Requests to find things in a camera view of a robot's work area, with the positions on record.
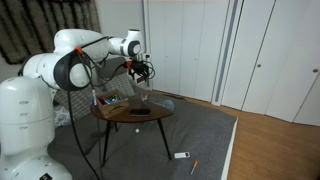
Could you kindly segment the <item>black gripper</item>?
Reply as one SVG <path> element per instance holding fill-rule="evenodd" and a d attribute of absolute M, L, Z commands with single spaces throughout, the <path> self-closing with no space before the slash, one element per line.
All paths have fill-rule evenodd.
<path fill-rule="evenodd" d="M 140 84 L 147 80 L 150 80 L 150 73 L 149 73 L 149 67 L 144 64 L 142 61 L 132 61 L 129 69 L 129 75 L 131 77 L 134 77 L 134 75 L 137 74 L 140 76 L 136 83 Z"/>

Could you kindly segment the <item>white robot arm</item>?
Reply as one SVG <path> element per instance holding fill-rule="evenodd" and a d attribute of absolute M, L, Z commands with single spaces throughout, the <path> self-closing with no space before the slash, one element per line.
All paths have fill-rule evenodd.
<path fill-rule="evenodd" d="M 91 67 L 110 54 L 137 57 L 143 37 L 130 29 L 124 38 L 84 29 L 62 29 L 54 51 L 31 56 L 21 75 L 0 84 L 1 180 L 73 180 L 48 154 L 55 137 L 53 99 L 58 90 L 86 88 Z"/>

